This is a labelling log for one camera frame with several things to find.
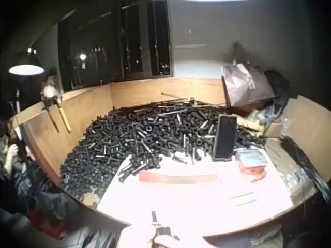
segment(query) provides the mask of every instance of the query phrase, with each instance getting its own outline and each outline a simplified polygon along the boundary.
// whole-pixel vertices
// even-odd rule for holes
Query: hand
[[[207,241],[202,236],[194,233],[181,235],[179,236],[179,240],[168,235],[160,235],[154,239],[154,243],[162,245],[166,248],[215,248],[214,246],[207,243]]]
[[[17,155],[18,152],[19,152],[19,148],[17,147],[17,145],[16,144],[11,145],[8,148],[7,158],[12,159],[14,156]]]
[[[128,226],[121,232],[116,248],[152,247],[155,233],[156,228],[151,224]]]

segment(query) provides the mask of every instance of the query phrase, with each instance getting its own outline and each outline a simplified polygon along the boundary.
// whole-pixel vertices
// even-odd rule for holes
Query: pile of bolts
[[[116,174],[124,182],[139,171],[158,169],[161,155],[187,163],[175,155],[182,152],[195,164],[202,160],[198,149],[206,156],[213,152],[220,114],[231,111],[194,99],[112,110],[93,121],[68,154],[61,166],[60,185],[77,200],[83,201],[84,195],[92,192],[101,199]],[[236,134],[235,148],[265,144],[264,138],[252,135],[244,127],[238,126]],[[130,164],[119,172],[128,156]]]

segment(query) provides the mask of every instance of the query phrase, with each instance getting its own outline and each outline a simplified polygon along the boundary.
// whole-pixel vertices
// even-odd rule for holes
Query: person
[[[32,197],[31,182],[26,177],[26,165],[19,156],[19,137],[9,127],[8,121],[2,121],[0,136],[0,207],[11,214],[27,214],[35,204]],[[31,152],[26,148],[29,159]]]
[[[151,224],[128,226],[122,230],[116,248],[147,248],[152,247],[152,243],[166,248],[214,247],[194,231],[182,231],[178,239],[167,235],[155,237],[155,233],[156,228]]]

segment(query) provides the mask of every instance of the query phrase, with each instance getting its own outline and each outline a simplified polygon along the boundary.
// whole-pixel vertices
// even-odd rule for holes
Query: lamp shade
[[[39,75],[45,72],[37,56],[32,53],[22,52],[16,57],[16,62],[9,69],[9,73],[21,76]]]

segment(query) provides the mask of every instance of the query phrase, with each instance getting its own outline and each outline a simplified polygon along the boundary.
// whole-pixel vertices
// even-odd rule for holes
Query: white paper
[[[206,236],[237,231],[273,218],[293,206],[285,184],[269,157],[267,161],[266,177],[250,183],[243,178],[235,161],[212,162],[210,158],[204,158],[196,165],[186,165],[164,158],[161,169],[157,170],[160,174],[217,174],[220,181],[200,184],[146,183],[140,182],[139,176],[130,176],[120,183],[116,176],[97,210],[129,224],[151,222],[151,211],[155,210],[158,221],[164,225],[194,227]]]

